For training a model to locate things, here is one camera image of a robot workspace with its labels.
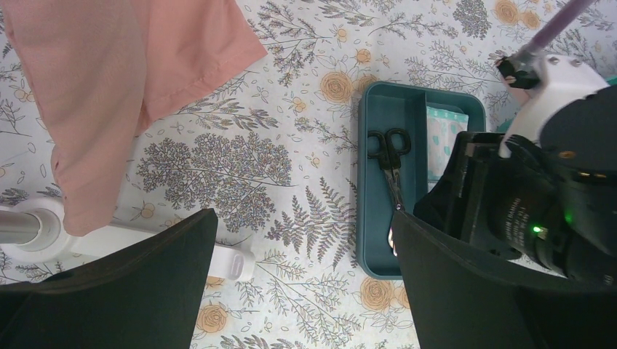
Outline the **dark teal divided tray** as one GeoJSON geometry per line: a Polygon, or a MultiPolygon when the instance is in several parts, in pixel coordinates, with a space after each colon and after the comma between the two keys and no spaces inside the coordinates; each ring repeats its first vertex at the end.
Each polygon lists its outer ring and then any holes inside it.
{"type": "Polygon", "coordinates": [[[402,158],[401,186],[405,209],[412,212],[429,191],[428,107],[466,114],[469,131],[486,129],[483,104],[465,93],[378,81],[366,88],[359,102],[356,256],[372,278],[400,280],[402,276],[387,241],[393,215],[391,194],[378,161],[367,157],[378,149],[378,141],[367,133],[402,128],[410,135],[410,153],[402,158]]]}

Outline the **black handled scissors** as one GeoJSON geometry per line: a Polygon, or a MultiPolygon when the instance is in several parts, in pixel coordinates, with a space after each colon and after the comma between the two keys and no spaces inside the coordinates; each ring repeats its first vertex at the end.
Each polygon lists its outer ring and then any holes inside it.
{"type": "Polygon", "coordinates": [[[411,150],[410,136],[402,128],[392,128],[385,133],[370,130],[367,132],[367,137],[374,137],[378,140],[378,149],[374,152],[368,152],[367,157],[378,161],[388,185],[393,210],[394,212],[404,212],[405,204],[399,170],[402,164],[401,157],[411,150]]]}

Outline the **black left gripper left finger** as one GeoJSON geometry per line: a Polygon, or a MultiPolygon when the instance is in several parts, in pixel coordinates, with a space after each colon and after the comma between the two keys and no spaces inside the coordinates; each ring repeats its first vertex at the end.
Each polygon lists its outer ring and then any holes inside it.
{"type": "Polygon", "coordinates": [[[100,258],[1,287],[3,348],[188,348],[207,275],[160,254],[100,258]]]}

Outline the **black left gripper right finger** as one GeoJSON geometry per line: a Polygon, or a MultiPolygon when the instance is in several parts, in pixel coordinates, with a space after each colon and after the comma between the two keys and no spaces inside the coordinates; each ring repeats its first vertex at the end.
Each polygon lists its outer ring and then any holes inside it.
{"type": "Polygon", "coordinates": [[[614,348],[616,288],[522,267],[416,217],[394,244],[422,348],[614,348]]]}

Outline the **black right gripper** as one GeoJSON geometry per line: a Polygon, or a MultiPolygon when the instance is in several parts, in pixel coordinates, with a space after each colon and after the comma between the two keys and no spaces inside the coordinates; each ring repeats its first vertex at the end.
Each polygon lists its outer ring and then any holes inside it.
{"type": "Polygon", "coordinates": [[[535,142],[458,133],[413,213],[499,257],[510,249],[571,280],[615,286],[616,88],[568,103],[535,142]]]}

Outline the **teal band-aid pack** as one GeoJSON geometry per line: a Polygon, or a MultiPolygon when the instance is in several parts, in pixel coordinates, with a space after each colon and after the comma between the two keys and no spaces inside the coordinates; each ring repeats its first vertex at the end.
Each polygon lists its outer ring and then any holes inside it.
{"type": "Polygon", "coordinates": [[[469,117],[463,113],[431,106],[426,107],[426,114],[427,179],[429,189],[432,189],[445,172],[457,134],[467,130],[469,117]]]}

